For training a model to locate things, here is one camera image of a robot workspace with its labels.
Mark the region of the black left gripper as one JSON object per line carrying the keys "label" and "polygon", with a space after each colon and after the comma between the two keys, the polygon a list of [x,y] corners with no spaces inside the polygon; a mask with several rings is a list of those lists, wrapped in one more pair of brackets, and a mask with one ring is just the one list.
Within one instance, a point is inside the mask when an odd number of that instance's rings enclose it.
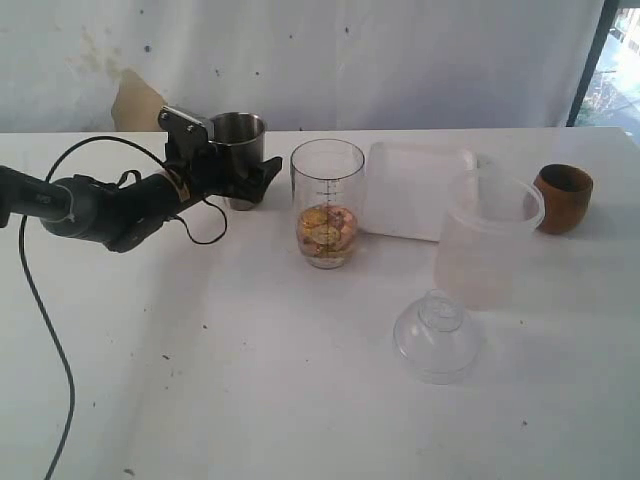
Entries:
{"label": "black left gripper", "polygon": [[252,165],[241,177],[231,171],[230,161],[211,144],[188,160],[179,152],[177,140],[169,135],[164,152],[168,179],[173,182],[181,205],[193,205],[209,196],[259,204],[283,163],[281,156],[275,156]]}

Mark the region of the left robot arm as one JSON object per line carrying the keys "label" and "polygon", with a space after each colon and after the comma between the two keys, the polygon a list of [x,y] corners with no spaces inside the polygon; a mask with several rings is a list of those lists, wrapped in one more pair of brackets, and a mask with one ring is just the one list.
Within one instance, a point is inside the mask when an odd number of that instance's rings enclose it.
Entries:
{"label": "left robot arm", "polygon": [[44,180],[1,169],[1,223],[11,215],[36,217],[53,235],[97,242],[112,252],[136,248],[191,206],[210,196],[260,202],[282,169],[273,157],[237,172],[230,153],[208,140],[188,145],[170,136],[160,171],[128,184],[90,176]]}

